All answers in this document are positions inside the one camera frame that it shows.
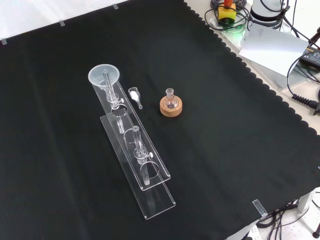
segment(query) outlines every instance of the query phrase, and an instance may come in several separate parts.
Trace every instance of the glass tube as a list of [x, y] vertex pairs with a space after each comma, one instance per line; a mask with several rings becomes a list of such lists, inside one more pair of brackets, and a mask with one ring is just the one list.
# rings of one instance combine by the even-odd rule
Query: glass tube
[[103, 77], [104, 77], [105, 85], [107, 88], [106, 99], [110, 103], [112, 109], [118, 109], [121, 101], [119, 101], [119, 95], [114, 91], [114, 87], [111, 84], [109, 73], [107, 70], [103, 71]]

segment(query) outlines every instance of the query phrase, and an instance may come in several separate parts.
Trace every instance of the clear acrylic stand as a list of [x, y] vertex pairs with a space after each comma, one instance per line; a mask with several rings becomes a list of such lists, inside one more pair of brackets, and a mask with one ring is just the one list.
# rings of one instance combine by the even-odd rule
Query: clear acrylic stand
[[106, 113], [100, 118], [104, 129], [143, 216], [150, 219], [176, 205], [165, 184], [171, 176], [119, 84], [119, 74], [102, 64], [88, 78]]

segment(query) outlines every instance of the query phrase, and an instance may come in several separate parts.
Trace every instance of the glass flask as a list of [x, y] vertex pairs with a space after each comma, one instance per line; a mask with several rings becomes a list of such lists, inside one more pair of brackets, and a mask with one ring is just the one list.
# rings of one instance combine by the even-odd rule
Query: glass flask
[[172, 88], [168, 88], [165, 90], [166, 98], [164, 99], [164, 106], [168, 109], [174, 109], [178, 106], [179, 102], [176, 96], [174, 95], [174, 90]]

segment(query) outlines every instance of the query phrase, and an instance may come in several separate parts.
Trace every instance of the black cloth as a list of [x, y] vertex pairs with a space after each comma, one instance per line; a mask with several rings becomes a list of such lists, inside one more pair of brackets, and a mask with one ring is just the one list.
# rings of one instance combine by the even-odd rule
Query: black cloth
[[[2, 240], [223, 240], [319, 186], [319, 137], [181, 0], [130, 0], [0, 47]], [[176, 206], [140, 212], [88, 81], [138, 87]], [[179, 117], [160, 114], [167, 88]]]

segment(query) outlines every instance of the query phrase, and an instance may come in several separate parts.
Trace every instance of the plastic funnel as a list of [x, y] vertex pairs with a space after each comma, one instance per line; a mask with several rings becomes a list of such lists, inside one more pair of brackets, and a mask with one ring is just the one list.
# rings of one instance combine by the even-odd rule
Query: plastic funnel
[[102, 90], [108, 90], [107, 84], [104, 78], [104, 70], [107, 70], [109, 73], [109, 78], [111, 84], [113, 85], [116, 81], [118, 81], [120, 72], [118, 68], [110, 64], [101, 64], [92, 68], [88, 74], [88, 79], [90, 83], [101, 88]]

